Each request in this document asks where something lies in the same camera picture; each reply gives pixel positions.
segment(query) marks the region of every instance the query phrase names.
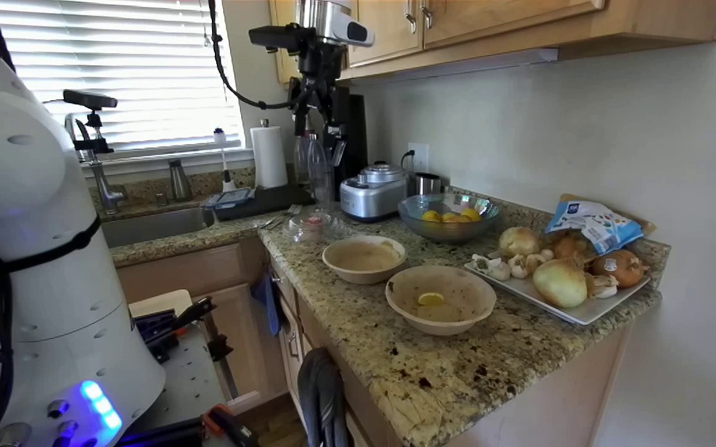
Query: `paper towel roll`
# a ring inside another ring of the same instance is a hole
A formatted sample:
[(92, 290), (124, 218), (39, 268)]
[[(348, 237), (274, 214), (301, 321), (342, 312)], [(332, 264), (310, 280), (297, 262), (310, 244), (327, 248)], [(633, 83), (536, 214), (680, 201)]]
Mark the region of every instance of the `paper towel roll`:
[(256, 187), (276, 190), (285, 180), (283, 134), (280, 127), (251, 127)]

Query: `kitchen sink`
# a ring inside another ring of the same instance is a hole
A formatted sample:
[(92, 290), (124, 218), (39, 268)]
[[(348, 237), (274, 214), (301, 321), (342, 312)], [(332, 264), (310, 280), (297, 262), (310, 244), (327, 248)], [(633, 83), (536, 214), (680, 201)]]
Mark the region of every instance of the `kitchen sink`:
[(174, 208), (101, 221), (101, 231), (108, 245), (128, 245), (152, 238), (193, 234), (210, 223), (213, 218), (203, 208)]

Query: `white robot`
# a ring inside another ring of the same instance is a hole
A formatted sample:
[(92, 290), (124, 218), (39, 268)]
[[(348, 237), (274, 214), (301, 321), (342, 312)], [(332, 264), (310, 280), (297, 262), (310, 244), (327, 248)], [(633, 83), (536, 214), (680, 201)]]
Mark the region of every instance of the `white robot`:
[(4, 62), (0, 346), (0, 445), (113, 445), (167, 381), (132, 326), (68, 137)]

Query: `window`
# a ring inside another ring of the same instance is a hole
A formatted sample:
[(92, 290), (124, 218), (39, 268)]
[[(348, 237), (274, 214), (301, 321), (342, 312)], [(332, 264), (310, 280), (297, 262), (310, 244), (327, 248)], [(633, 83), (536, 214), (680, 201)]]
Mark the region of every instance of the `window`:
[[(242, 140), (210, 57), (206, 0), (0, 0), (0, 28), (17, 78), (56, 119), (85, 111), (60, 105), (62, 90), (116, 96), (101, 111), (116, 151), (208, 149), (215, 127), (232, 146)], [(221, 55), (231, 78), (226, 42)]]

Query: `rice cooker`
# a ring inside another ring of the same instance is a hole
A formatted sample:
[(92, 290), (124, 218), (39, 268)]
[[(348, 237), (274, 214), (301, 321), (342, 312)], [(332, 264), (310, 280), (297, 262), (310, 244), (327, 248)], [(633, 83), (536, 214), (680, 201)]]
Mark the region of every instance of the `rice cooker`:
[(373, 163), (341, 182), (337, 191), (342, 214), (380, 221), (397, 214), (397, 204), (408, 197), (408, 173), (390, 163)]

